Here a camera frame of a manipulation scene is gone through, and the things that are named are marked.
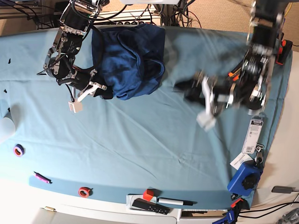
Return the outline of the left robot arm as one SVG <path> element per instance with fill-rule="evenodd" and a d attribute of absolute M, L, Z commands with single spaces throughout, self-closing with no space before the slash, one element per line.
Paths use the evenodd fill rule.
<path fill-rule="evenodd" d="M 244 106 L 253 116 L 265 110 L 277 59 L 276 42 L 282 39 L 289 3 L 288 0 L 253 1 L 247 35 L 249 48 L 232 76 L 221 79 L 198 71 L 191 79 L 175 84 L 187 100 L 205 107 L 196 118 L 202 128 L 212 128 L 216 118 L 229 107 Z"/>

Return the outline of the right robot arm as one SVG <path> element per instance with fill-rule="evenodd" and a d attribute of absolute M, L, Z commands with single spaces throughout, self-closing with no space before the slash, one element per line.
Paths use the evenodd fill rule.
<path fill-rule="evenodd" d="M 113 98 L 112 87 L 97 74 L 104 49 L 100 50 L 91 67 L 83 69 L 74 65 L 75 57 L 90 31 L 100 38 L 100 45 L 104 47 L 103 33 L 93 23 L 100 21 L 98 15 L 108 3 L 107 0 L 71 0 L 60 18 L 62 25 L 48 50 L 43 71 L 38 73 L 53 77 L 59 86 L 67 87 L 70 94 L 68 105 L 74 113 L 83 109 L 82 101 L 89 95 L 105 100 Z"/>

